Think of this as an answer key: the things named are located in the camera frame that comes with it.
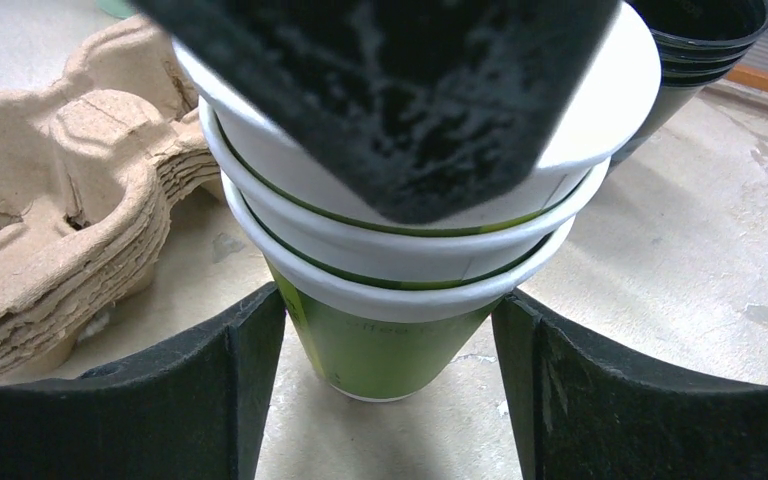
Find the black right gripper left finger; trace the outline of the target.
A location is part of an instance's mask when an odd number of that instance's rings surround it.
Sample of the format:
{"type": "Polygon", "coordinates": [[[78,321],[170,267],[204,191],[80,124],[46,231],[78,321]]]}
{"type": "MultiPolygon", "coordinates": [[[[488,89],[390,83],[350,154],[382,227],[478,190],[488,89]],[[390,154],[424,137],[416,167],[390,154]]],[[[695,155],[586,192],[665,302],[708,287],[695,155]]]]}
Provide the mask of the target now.
{"type": "Polygon", "coordinates": [[[75,379],[0,386],[0,479],[251,479],[285,328],[266,284],[75,379]]]}

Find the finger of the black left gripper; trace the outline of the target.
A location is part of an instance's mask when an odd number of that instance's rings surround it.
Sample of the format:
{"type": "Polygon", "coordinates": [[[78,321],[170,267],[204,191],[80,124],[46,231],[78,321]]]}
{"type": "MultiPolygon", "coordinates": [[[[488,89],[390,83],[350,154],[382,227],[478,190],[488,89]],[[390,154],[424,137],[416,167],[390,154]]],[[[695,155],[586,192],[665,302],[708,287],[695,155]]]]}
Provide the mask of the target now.
{"type": "Polygon", "coordinates": [[[389,220],[511,191],[546,149],[617,1],[136,1],[389,220]]]}

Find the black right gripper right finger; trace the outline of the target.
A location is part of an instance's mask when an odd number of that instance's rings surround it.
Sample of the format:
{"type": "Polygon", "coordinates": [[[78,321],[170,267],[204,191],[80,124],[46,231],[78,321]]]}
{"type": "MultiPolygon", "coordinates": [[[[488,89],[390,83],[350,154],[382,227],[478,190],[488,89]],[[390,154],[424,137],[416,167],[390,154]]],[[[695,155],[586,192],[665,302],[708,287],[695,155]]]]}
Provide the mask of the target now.
{"type": "Polygon", "coordinates": [[[521,291],[492,314],[526,479],[768,479],[768,386],[688,370],[521,291]]]}

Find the white paper cup stack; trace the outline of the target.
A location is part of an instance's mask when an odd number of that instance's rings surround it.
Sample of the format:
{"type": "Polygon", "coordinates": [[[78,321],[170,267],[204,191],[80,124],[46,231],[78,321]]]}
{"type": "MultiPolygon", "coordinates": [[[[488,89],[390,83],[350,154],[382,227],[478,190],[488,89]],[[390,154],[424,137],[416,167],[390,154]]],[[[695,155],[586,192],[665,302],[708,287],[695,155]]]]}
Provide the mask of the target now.
{"type": "Polygon", "coordinates": [[[319,376],[365,401],[428,385],[501,298],[540,270],[641,126],[661,67],[621,5],[530,175],[435,221],[386,219],[180,42],[231,211],[261,250],[319,376]]]}

